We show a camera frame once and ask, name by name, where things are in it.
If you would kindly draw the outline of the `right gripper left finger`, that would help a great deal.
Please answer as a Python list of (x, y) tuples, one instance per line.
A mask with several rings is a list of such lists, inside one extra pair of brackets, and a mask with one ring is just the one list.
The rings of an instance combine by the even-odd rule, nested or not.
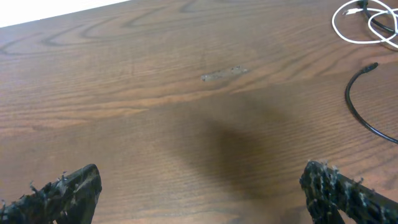
[(30, 189), (30, 195), (23, 195), (9, 205), (1, 202), (1, 223), (91, 224), (102, 184), (97, 166), (88, 164), (40, 190), (33, 185)]

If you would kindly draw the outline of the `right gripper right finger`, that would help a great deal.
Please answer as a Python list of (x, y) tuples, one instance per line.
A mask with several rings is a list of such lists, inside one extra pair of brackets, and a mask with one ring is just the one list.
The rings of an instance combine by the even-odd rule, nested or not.
[(317, 161), (308, 161), (299, 179), (314, 224), (343, 223), (344, 212), (356, 223), (397, 224), (397, 202)]

